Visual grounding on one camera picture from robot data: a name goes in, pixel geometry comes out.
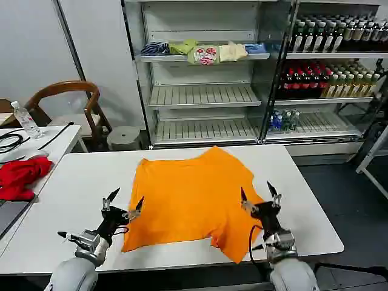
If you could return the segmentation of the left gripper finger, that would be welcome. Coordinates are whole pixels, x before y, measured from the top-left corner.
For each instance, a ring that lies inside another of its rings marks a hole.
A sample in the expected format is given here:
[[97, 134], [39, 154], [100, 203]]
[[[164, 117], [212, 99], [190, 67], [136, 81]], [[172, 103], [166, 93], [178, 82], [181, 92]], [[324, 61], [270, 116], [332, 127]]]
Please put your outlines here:
[[144, 202], [144, 197], [142, 197], [139, 200], [139, 202], [137, 203], [137, 205], [136, 205], [136, 207], [134, 209], [130, 209], [129, 211], [124, 212], [122, 214], [122, 217], [126, 221], [133, 221], [134, 219], [139, 217], [140, 214], [141, 214], [141, 209], [142, 209], [143, 202]]
[[102, 211], [106, 212], [110, 210], [110, 203], [115, 199], [119, 191], [120, 188], [118, 187], [116, 190], [111, 192], [107, 198], [102, 199]]

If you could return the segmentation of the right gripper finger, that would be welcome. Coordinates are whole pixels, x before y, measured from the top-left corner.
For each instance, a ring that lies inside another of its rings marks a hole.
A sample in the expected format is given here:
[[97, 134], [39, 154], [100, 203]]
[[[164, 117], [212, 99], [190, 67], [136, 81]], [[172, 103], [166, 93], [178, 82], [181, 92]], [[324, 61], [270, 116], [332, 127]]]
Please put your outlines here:
[[241, 207], [250, 215], [253, 215], [257, 211], [256, 206], [248, 201], [245, 191], [242, 187], [241, 187]]
[[267, 181], [267, 186], [272, 196], [272, 207], [280, 208], [282, 194], [278, 193], [276, 188]]

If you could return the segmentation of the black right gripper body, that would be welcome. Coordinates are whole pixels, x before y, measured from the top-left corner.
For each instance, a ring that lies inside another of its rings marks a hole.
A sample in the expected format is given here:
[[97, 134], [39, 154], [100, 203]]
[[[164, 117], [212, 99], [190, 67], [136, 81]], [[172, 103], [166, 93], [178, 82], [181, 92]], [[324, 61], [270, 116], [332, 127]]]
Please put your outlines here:
[[273, 234], [281, 229], [277, 215], [281, 210], [280, 205], [273, 202], [262, 202], [255, 204], [250, 211], [252, 218], [261, 221], [262, 227], [266, 234]]

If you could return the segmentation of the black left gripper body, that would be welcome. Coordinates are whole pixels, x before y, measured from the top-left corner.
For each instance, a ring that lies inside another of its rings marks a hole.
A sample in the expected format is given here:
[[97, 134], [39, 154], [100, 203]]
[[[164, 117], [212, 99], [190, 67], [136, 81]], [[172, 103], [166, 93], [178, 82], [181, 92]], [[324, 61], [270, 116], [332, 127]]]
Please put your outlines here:
[[109, 209], [101, 210], [102, 222], [96, 229], [97, 234], [106, 240], [108, 244], [112, 244], [112, 237], [116, 230], [125, 227], [129, 223], [129, 213], [126, 210], [110, 206]]

